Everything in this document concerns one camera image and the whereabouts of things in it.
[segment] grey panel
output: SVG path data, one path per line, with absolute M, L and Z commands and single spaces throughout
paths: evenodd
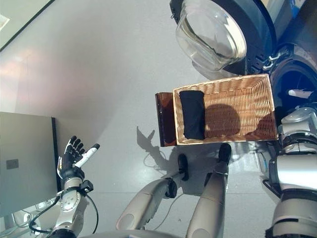
M 50 117 L 0 113 L 0 217 L 55 196 Z

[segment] robotic arm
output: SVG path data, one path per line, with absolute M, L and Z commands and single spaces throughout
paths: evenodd
M 281 122 L 282 151 L 269 162 L 270 190 L 280 201 L 266 238 L 317 237 L 317 104 Z
M 64 190 L 57 194 L 53 204 L 55 205 L 61 198 L 60 214 L 53 231 L 50 233 L 32 227 L 34 221 L 50 207 L 31 221 L 29 226 L 31 230 L 50 233 L 48 236 L 50 238 L 76 238 L 81 232 L 84 224 L 84 211 L 88 204 L 86 197 L 90 198 L 87 193 L 94 189 L 89 180 L 84 180 L 85 174 L 81 167 L 99 149 L 100 145 L 93 145 L 86 153 L 82 147 L 80 139 L 73 136 L 66 146 L 64 155 L 58 159 L 57 173 L 63 181 Z

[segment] basket rim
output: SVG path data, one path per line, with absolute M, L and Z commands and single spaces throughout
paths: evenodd
M 262 78 L 266 84 L 266 87 L 269 87 L 269 91 L 268 91 L 268 97 L 269 97 L 269 100 L 270 100 L 270 110 L 271 110 L 271 116 L 272 116 L 272 119 L 273 121 L 275 121 L 275 114 L 274 114 L 274 111 L 275 111 L 275 107 L 274 107 L 274 100 L 273 100 L 273 94 L 272 94 L 272 90 L 271 90 L 271 81 L 269 79 L 269 74 L 267 73 L 262 73 L 262 74 L 251 74 L 251 75 L 239 75 L 239 76 L 234 76 L 234 77 L 229 77 L 229 78 L 222 78 L 222 79 L 216 79 L 216 80 L 212 80 L 212 81 L 208 81 L 208 82 L 201 82 L 201 83 L 196 83 L 196 84 L 189 84 L 189 85 L 185 85 L 185 86 L 182 86 L 182 87 L 178 87 L 178 88 L 175 88 L 173 90 L 173 107 L 174 107 L 174 121 L 175 121 L 175 132 L 176 132 L 176 144 L 177 145 L 194 145 L 194 144 L 204 144 L 204 141 L 201 140 L 201 141 L 197 141 L 197 142 L 193 142 L 193 143 L 184 143 L 184 142 L 180 142 L 179 141 L 179 136 L 178 136 L 178 122 L 177 122 L 177 113 L 176 113 L 176 94 L 177 94 L 177 91 L 181 90 L 181 89 L 184 89 L 184 88 L 187 88 L 187 87 L 193 87 L 193 86 L 201 86 L 201 85 L 211 85 L 211 84 L 214 84 L 214 83 L 221 83 L 221 82 L 226 82 L 226 81 L 231 81 L 231 80 L 239 80 L 239 79 L 248 79 L 248 78 Z M 277 139 L 277 129 L 276 129 L 276 126 L 274 127 L 275 129 L 275 139 Z M 235 140 L 235 141 L 227 141 L 227 142 L 244 142 L 244 141 L 247 141 L 247 140 Z

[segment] cable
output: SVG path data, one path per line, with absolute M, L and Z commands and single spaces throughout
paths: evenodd
M 29 224 L 29 228 L 34 231 L 34 232 L 40 232 L 40 233 L 46 233 L 46 234 L 50 234 L 51 232 L 48 232 L 48 231 L 42 231 L 42 230 L 38 230 L 36 228 L 33 227 L 33 224 L 35 223 L 35 220 L 40 216 L 42 215 L 43 213 L 45 213 L 46 211 L 48 211 L 49 209 L 51 209 L 52 207 L 54 207 L 57 202 L 59 201 L 60 199 L 60 196 L 57 196 L 55 198 L 55 201 L 53 204 L 51 204 L 49 207 L 45 208 L 42 212 L 40 212 L 38 215 L 36 215 L 31 221 L 30 221 L 30 224 Z
M 14 213 L 12 213 L 12 218 L 13 218 L 13 221 L 14 221 L 14 223 L 15 223 L 15 225 L 16 225 L 17 227 L 19 227 L 19 228 L 26 228 L 26 227 L 29 226 L 28 223 L 29 223 L 31 217 L 28 219 L 28 221 L 23 222 L 22 224 L 18 224 L 18 223 L 16 222 Z
M 31 214 L 30 212 L 28 212 L 28 211 L 25 211 L 25 210 L 21 210 L 21 211 L 32 215 L 32 214 Z
M 165 158 L 165 160 L 166 160 L 165 154 L 164 154 L 162 151 L 159 151 L 159 152 L 164 155 L 164 158 Z M 147 154 L 146 157 L 144 157 L 144 159 L 143 159 L 143 164 L 144 164 L 146 167 L 153 168 L 154 170 L 156 170 L 156 171 L 159 172 L 160 174 L 164 175 L 164 173 L 161 172 L 161 169 L 160 169 L 160 167 L 159 167 L 158 165 L 151 166 L 151 165 L 147 165 L 147 164 L 145 163 L 145 160 L 148 158 L 149 155 L 150 155 L 150 153 Z
M 93 231 L 93 234 L 94 234 L 94 233 L 96 232 L 96 230 L 97 230 L 97 227 L 98 227 L 99 213 L 98 213 L 98 209 L 97 209 L 97 207 L 96 207 L 94 201 L 92 200 L 92 198 L 91 198 L 88 194 L 86 194 L 86 197 L 88 197 L 88 199 L 91 201 L 91 203 L 92 203 L 92 205 L 93 205 L 93 207 L 94 207 L 94 209 L 95 209 L 95 211 L 96 211 L 97 221 L 96 221 L 95 229 L 94 229 L 94 231 Z
M 277 196 L 278 198 L 281 198 L 281 194 L 279 194 L 275 189 L 273 189 L 272 187 L 270 187 L 267 182 L 269 182 L 268 179 L 264 179 L 262 180 L 263 185 L 270 190 L 275 196 Z
M 163 221 L 154 229 L 154 231 L 155 231 L 156 229 L 158 229 L 158 228 L 165 222 L 165 220 L 166 220 L 167 216 L 169 215 L 169 212 L 170 212 L 170 210 L 171 210 L 171 208 L 172 208 L 174 202 L 176 202 L 176 200 L 177 200 L 178 198 L 180 198 L 181 196 L 183 196 L 183 195 L 184 195 L 184 194 L 182 193 L 182 194 L 179 195 L 177 198 L 175 198 L 175 200 L 174 200 L 174 201 L 172 202 L 172 204 L 170 205 L 169 210 L 168 210 L 166 216 L 164 217 Z

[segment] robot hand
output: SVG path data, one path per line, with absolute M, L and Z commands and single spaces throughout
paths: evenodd
M 86 153 L 83 149 L 83 143 L 75 135 L 71 137 L 68 144 L 66 145 L 64 154 L 58 158 L 57 174 L 62 179 L 61 171 L 72 169 L 76 166 L 82 167 L 89 158 L 99 149 L 99 144 L 94 144 Z

